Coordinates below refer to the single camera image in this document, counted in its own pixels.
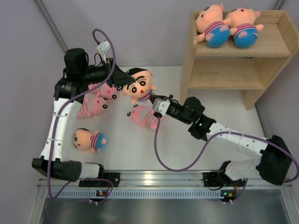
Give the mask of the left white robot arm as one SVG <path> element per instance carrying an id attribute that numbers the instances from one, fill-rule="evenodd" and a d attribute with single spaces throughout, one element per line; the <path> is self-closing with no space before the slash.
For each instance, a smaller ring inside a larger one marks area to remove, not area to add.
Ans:
<path id="1" fill-rule="evenodd" d="M 132 83 L 133 78 L 118 68 L 114 56 L 107 58 L 101 66 L 89 65 L 88 59 L 84 49 L 66 51 L 63 76 L 54 87 L 54 111 L 49 135 L 39 158 L 32 160 L 32 167 L 48 180 L 75 182 L 89 178 L 94 186 L 101 186 L 106 180 L 102 165 L 70 159 L 77 113 L 85 94 L 91 91 L 89 84 L 121 87 Z"/>

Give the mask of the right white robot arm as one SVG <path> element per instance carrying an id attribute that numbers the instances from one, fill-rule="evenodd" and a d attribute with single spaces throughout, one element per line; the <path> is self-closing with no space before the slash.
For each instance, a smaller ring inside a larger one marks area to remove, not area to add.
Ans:
<path id="1" fill-rule="evenodd" d="M 200 154 L 210 142 L 215 142 L 250 157 L 244 161 L 225 161 L 217 174 L 221 184 L 229 185 L 240 179 L 261 177 L 280 186 L 298 178 L 296 175 L 286 179 L 291 164 L 298 163 L 281 137 L 273 135 L 271 138 L 260 138 L 228 128 L 204 115 L 205 107 L 196 97 L 187 98 L 182 105 L 172 95 L 151 95 L 149 99 L 155 117 L 161 119 L 168 115 L 187 124 L 192 137 L 205 141 Z"/>

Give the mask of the boy doll back corner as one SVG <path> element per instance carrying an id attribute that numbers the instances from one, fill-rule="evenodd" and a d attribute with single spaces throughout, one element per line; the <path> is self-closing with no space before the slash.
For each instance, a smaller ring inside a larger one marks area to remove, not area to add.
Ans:
<path id="1" fill-rule="evenodd" d="M 149 70 L 131 68 L 126 73 L 135 81 L 132 84 L 124 85 L 122 93 L 124 96 L 130 97 L 132 104 L 146 101 L 157 90 L 152 82 L 153 74 Z"/>

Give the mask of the boy doll shelved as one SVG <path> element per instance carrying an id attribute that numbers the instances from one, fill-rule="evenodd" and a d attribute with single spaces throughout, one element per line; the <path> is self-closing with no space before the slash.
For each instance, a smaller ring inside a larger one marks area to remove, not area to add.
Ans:
<path id="1" fill-rule="evenodd" d="M 197 43 L 205 42 L 209 48 L 221 47 L 230 37 L 230 18 L 224 19 L 223 4 L 213 4 L 202 10 L 196 18 Z"/>
<path id="2" fill-rule="evenodd" d="M 260 11 L 241 7 L 229 12 L 225 19 L 230 19 L 230 35 L 234 45 L 240 49 L 253 46 L 259 38 L 259 32 L 263 30 L 263 24 L 255 25 L 256 19 L 261 15 Z"/>

